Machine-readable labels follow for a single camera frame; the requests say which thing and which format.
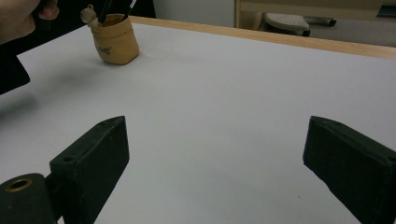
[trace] brown cup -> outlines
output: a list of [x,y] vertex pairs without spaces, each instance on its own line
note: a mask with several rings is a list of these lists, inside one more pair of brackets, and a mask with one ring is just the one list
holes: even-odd
[[91,25],[96,50],[106,63],[127,64],[139,54],[132,24],[122,18],[121,14],[109,14],[102,25],[97,19]]

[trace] human hand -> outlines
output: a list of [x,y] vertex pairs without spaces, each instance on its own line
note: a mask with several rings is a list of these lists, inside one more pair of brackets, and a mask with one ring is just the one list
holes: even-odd
[[[0,45],[29,35],[35,29],[32,12],[40,0],[0,0]],[[38,16],[53,20],[59,14],[57,0],[47,0]]]

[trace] pen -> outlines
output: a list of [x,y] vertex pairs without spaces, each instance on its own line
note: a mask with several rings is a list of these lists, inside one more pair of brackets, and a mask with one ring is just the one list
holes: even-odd
[[127,13],[125,13],[124,18],[122,19],[123,21],[125,21],[126,19],[128,19],[129,14],[131,14],[132,8],[134,7],[134,4],[136,3],[136,0],[132,0],[131,5],[129,5],[128,11]]
[[104,23],[106,20],[107,12],[110,10],[111,3],[113,0],[106,0],[105,5],[103,6],[102,13],[100,14],[98,21],[99,23]]

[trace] wooden furniture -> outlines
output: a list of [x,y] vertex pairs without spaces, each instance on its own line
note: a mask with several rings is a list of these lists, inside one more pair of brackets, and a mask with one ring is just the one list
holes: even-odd
[[376,16],[384,3],[395,1],[235,0],[235,27],[257,27],[262,12],[365,21],[396,21],[394,18]]
[[132,22],[140,54],[123,66],[101,61],[88,27],[19,55],[32,81],[0,97],[0,182],[47,175],[123,115],[131,160],[97,223],[358,223],[303,165],[308,123],[394,148],[394,49]]

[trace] wooden table edge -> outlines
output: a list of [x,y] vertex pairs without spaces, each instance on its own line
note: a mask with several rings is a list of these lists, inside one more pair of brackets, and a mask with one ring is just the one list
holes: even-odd
[[184,21],[169,21],[143,17],[130,17],[132,23],[169,27],[214,35],[228,35],[251,40],[291,45],[309,49],[322,49],[333,52],[356,54],[375,58],[396,60],[396,48],[351,43],[336,40],[318,39],[296,35],[281,35],[262,31],[251,31],[231,27],[198,24]]

